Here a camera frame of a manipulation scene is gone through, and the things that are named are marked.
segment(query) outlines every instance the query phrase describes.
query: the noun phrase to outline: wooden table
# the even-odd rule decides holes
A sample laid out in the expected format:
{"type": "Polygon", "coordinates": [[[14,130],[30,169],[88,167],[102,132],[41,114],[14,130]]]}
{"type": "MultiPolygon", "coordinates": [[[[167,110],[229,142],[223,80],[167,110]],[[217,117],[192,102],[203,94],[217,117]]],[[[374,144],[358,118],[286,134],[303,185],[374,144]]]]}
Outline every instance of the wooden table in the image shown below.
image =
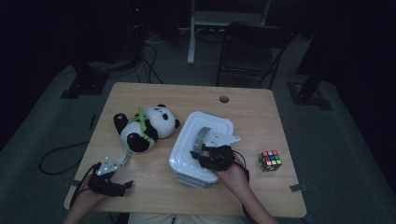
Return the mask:
{"type": "MultiPolygon", "coordinates": [[[[138,107],[164,104],[177,115],[181,125],[193,111],[202,111],[229,119],[233,134],[241,141],[232,144],[247,161],[250,186],[268,211],[275,217],[303,217],[306,214],[303,195],[292,192],[298,184],[288,143],[282,128],[276,102],[271,91],[259,89],[178,86],[157,84],[117,83],[111,91],[78,168],[75,179],[81,180],[86,171],[105,157],[116,161],[124,149],[113,124],[117,113],[132,116],[138,107]],[[229,103],[219,101],[228,96],[229,103]],[[263,173],[257,161],[264,150],[278,150],[281,167],[263,173]]],[[[176,180],[177,174],[168,160],[182,126],[170,137],[160,139],[148,152],[133,155],[113,176],[123,184],[134,180],[124,197],[109,198],[97,211],[149,212],[195,215],[243,215],[241,204],[218,181],[207,189],[197,189],[176,180]]],[[[64,201],[68,208],[75,187],[64,201]]]]}

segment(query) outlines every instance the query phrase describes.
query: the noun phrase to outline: gray carpet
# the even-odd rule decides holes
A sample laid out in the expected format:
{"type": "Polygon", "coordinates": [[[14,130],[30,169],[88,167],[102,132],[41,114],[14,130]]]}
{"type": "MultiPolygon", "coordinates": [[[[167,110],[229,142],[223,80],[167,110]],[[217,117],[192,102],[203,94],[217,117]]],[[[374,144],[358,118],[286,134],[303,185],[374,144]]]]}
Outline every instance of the gray carpet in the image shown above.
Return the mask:
{"type": "MultiPolygon", "coordinates": [[[[214,38],[212,35],[199,35],[214,38]]],[[[187,65],[188,36],[181,35],[178,46],[156,38],[151,46],[158,51],[154,69],[165,84],[214,86],[219,44],[197,42],[195,64],[187,65]]],[[[352,118],[334,86],[321,83],[319,89],[333,110],[295,105],[286,82],[302,81],[295,71],[309,40],[296,37],[279,66],[273,87],[276,104],[294,161],[307,208],[306,217],[279,218],[280,223],[396,223],[396,199],[377,168],[352,118]]],[[[145,48],[145,59],[154,57],[145,48]]],[[[117,64],[92,63],[106,69],[117,64]]],[[[77,167],[61,175],[45,175],[38,169],[41,158],[51,149],[89,141],[90,128],[100,116],[115,82],[147,82],[148,67],[136,72],[112,72],[102,95],[81,95],[61,99],[75,77],[72,67],[55,77],[34,109],[1,151],[0,223],[61,223],[67,210],[64,197],[77,167]]],[[[151,76],[155,83],[159,81],[151,76]]],[[[267,81],[231,76],[221,86],[266,88],[267,81]]],[[[85,146],[71,147],[50,156],[44,164],[49,171],[60,171],[78,161],[85,146]]],[[[91,213],[83,223],[111,223],[106,213],[91,213]]]]}

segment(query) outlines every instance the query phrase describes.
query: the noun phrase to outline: small black object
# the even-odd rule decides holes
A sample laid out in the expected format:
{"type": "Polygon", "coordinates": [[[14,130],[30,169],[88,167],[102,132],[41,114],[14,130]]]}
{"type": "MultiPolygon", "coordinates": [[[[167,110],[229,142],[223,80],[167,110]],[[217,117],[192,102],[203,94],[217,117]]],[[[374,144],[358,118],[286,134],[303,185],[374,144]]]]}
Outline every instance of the small black object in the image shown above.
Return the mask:
{"type": "Polygon", "coordinates": [[[227,104],[228,102],[230,102],[230,98],[225,95],[220,96],[219,100],[224,104],[227,104]]]}
{"type": "Polygon", "coordinates": [[[227,170],[235,160],[235,155],[230,146],[207,147],[203,144],[201,154],[191,151],[191,155],[199,161],[203,168],[214,171],[227,170]]]}
{"type": "Polygon", "coordinates": [[[111,172],[105,175],[97,175],[96,171],[99,169],[102,163],[99,162],[93,167],[93,174],[88,182],[88,187],[96,193],[105,194],[110,197],[122,197],[125,194],[125,190],[132,186],[134,181],[129,181],[123,185],[113,183],[110,178],[115,172],[111,172]]]}

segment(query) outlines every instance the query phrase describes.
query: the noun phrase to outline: panda ear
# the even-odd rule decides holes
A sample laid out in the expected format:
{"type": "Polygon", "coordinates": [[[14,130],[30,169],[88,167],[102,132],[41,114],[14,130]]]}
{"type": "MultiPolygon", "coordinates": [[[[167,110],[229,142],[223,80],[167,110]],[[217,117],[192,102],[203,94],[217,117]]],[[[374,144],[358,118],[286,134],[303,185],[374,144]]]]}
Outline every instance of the panda ear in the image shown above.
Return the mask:
{"type": "Polygon", "coordinates": [[[175,122],[175,128],[178,128],[178,126],[180,126],[180,120],[176,119],[175,122]]]}

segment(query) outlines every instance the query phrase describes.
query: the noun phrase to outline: panda face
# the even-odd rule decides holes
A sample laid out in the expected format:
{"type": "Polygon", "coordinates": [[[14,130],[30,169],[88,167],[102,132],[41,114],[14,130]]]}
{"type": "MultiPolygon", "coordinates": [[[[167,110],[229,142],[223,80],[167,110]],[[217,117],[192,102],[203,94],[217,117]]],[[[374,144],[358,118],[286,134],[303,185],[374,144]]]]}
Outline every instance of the panda face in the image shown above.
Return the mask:
{"type": "Polygon", "coordinates": [[[171,135],[178,127],[175,115],[167,107],[154,106],[145,109],[145,115],[153,128],[157,130],[159,138],[171,135]]]}

